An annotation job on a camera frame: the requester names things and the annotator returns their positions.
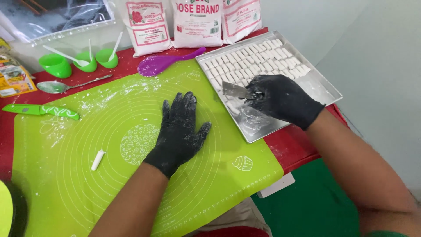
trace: beige pants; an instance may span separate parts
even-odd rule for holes
[[[263,219],[257,206],[253,200],[248,197],[244,201],[237,204],[235,207],[229,209],[227,212],[211,221],[209,224],[200,227],[199,229],[188,233],[185,237],[192,237],[200,232],[209,232],[216,229],[223,229],[234,226],[247,226],[264,230],[270,237],[272,232]]]

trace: silver spoon handle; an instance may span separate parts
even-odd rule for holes
[[[99,81],[99,80],[102,80],[102,79],[104,79],[104,78],[108,78],[108,77],[110,77],[110,76],[112,76],[112,74],[110,74],[110,75],[106,75],[106,76],[103,76],[103,77],[100,77],[100,78],[97,78],[97,79],[92,80],[92,81],[85,82],[85,83],[80,84],[80,85],[70,86],[70,88],[75,88],[75,87],[84,86],[84,85],[89,84],[89,83],[91,83],[91,82],[94,82],[94,81]]]

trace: green cup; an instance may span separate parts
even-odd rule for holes
[[[98,66],[98,64],[96,63],[95,59],[92,59],[92,61],[91,61],[91,59],[89,58],[89,52],[88,51],[82,52],[82,53],[76,55],[75,58],[77,60],[85,60],[85,61],[89,62],[88,65],[86,65],[84,67],[81,67],[77,62],[73,61],[73,64],[77,68],[81,69],[82,71],[84,71],[86,73],[91,73],[91,72],[95,71],[96,70],[96,67]]]
[[[117,54],[114,53],[114,58],[112,58],[111,61],[108,61],[109,57],[112,54],[112,49],[110,48],[104,48],[101,49],[95,56],[95,59],[101,64],[102,66],[106,68],[115,68],[118,64],[118,58]]]
[[[68,78],[72,74],[72,67],[66,58],[58,54],[44,55],[38,63],[45,71],[58,78]]]

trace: barcode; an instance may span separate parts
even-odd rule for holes
[[[210,33],[211,34],[215,34],[215,33],[217,33],[219,31],[219,27],[214,27],[214,28],[212,28],[211,30],[210,30]]]
[[[13,88],[0,90],[1,96],[8,96],[8,95],[11,95],[11,94],[16,94],[16,91]]]

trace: green floor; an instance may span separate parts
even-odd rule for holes
[[[274,237],[356,237],[357,209],[321,159],[292,172],[295,183],[252,196]]]

